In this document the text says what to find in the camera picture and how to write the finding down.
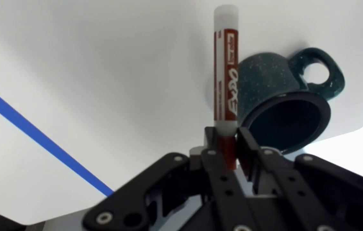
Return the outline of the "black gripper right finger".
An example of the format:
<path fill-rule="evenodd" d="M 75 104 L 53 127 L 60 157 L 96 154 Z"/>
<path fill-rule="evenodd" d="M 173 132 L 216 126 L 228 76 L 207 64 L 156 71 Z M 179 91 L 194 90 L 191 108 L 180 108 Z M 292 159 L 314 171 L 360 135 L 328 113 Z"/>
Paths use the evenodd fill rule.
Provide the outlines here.
<path fill-rule="evenodd" d="M 246 129 L 237 147 L 253 231 L 363 231 L 361 176 L 311 154 L 288 161 Z"/>

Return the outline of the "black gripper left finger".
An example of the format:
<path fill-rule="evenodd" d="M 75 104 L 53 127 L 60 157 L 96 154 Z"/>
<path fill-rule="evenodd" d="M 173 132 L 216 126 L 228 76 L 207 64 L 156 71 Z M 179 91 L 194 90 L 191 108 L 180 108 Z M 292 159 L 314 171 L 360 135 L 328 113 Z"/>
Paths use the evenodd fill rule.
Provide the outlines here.
<path fill-rule="evenodd" d="M 82 218 L 84 231 L 161 231 L 193 197 L 200 208 L 175 231 L 251 230 L 247 198 L 227 167 L 215 129 L 203 130 L 194 154 L 168 153 Z"/>

